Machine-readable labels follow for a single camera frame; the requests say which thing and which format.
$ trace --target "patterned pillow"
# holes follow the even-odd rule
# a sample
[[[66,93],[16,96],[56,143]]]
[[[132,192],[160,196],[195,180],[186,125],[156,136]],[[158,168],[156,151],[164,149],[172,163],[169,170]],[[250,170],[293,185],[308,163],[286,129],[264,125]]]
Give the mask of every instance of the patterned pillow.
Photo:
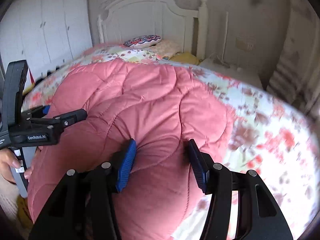
[[[163,40],[155,46],[147,48],[148,51],[152,51],[157,55],[158,59],[169,60],[178,52],[182,52],[180,46],[174,41]]]
[[[123,45],[130,49],[144,49],[161,41],[159,35],[145,35],[126,41]]]

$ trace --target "wall outlet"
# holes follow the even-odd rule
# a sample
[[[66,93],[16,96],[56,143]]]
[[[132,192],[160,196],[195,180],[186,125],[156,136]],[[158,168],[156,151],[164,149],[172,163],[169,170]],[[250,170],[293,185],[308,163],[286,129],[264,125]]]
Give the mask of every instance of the wall outlet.
[[[250,52],[254,49],[255,40],[251,38],[236,37],[236,48]]]

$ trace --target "white headboard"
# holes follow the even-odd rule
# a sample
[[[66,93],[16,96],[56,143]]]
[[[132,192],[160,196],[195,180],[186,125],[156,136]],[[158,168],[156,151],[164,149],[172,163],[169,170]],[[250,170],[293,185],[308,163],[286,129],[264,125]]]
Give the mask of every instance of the white headboard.
[[[142,36],[157,34],[175,41],[183,52],[192,49],[194,18],[198,18],[197,53],[204,59],[208,30],[207,0],[198,11],[179,8],[174,0],[116,0],[105,8],[108,17],[98,17],[100,43],[124,43]]]

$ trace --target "closet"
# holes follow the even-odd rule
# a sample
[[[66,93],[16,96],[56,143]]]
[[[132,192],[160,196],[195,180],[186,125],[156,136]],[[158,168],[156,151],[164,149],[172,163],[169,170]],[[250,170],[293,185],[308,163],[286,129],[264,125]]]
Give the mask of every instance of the closet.
[[[26,59],[37,79],[90,47],[87,0],[16,0],[0,22],[5,71],[9,62]]]

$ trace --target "fingernail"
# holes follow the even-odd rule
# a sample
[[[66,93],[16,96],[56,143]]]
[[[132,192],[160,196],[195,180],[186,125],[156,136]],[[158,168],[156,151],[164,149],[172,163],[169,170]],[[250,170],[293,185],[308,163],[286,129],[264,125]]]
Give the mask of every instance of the fingernail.
[[[20,163],[18,160],[14,159],[12,161],[12,165],[16,168],[16,169],[19,169],[20,168]]]

